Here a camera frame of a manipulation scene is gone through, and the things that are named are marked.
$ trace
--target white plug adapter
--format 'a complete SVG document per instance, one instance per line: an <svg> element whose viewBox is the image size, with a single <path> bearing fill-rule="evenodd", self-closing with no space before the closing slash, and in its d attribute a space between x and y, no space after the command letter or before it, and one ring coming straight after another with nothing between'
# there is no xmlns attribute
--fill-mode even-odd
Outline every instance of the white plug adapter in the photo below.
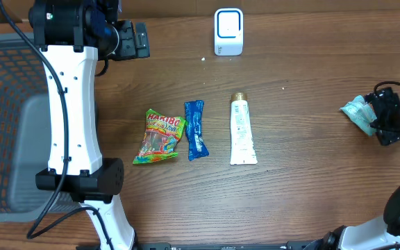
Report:
<svg viewBox="0 0 400 250"><path fill-rule="evenodd" d="M243 13L221 8L214 15L214 50L218 56L238 56L243 51Z"/></svg>

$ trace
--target plastic basket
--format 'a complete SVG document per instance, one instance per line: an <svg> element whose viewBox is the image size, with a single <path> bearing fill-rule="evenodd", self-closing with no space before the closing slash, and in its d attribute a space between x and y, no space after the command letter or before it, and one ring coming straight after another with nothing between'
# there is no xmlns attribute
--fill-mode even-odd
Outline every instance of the plastic basket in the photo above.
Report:
<svg viewBox="0 0 400 250"><path fill-rule="evenodd" d="M42 62L18 35L0 35L0 222L27 222L40 214L51 192L36 188L35 175L47 168L50 144ZM76 207L62 193L50 211Z"/></svg>

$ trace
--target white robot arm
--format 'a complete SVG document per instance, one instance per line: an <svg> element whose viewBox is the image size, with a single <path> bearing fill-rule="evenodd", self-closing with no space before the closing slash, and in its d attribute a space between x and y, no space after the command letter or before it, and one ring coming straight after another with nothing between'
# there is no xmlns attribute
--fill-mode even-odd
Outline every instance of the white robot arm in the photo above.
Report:
<svg viewBox="0 0 400 250"><path fill-rule="evenodd" d="M118 4L118 0L36 0L29 12L35 46L57 74L67 104L69 162L61 191L69 192L83 209L91 208L86 211L100 238L95 249L100 250L131 250L136 239L119 197L123 163L119 158L102 158L95 123L97 61L105 60L107 66L110 59L149 57L145 24L136 24L135 34L130 21L118 22ZM52 140L48 168L37 174L36 184L42 190L55 190L64 171L65 116L55 78L45 64L44 68Z"/></svg>
<svg viewBox="0 0 400 250"><path fill-rule="evenodd" d="M387 84L400 85L389 81L379 83L373 93L365 96L365 101L373 105L378 117L371 125L377 128L376 135L382 145L400 140L400 99L390 87L377 90L377 87ZM400 249L400 186L388 200L383 216L359 226L341 226L306 249Z"/></svg>

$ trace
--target gold tube cap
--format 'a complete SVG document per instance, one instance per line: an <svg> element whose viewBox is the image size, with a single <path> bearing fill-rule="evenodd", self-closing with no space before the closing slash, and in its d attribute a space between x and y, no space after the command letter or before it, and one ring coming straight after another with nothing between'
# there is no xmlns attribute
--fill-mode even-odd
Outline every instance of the gold tube cap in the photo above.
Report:
<svg viewBox="0 0 400 250"><path fill-rule="evenodd" d="M233 95L231 95L231 102L239 101L239 100L248 101L247 94L246 93L242 93L242 92L238 92L238 93L234 93Z"/></svg>

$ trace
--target green packet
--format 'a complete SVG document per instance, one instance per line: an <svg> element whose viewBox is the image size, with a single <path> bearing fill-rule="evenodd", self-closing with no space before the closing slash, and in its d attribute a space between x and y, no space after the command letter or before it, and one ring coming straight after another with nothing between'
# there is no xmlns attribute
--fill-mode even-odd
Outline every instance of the green packet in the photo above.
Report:
<svg viewBox="0 0 400 250"><path fill-rule="evenodd" d="M143 143L133 164L154 163L178 155L174 152L186 121L182 117L166 117L150 109L146 112Z"/></svg>

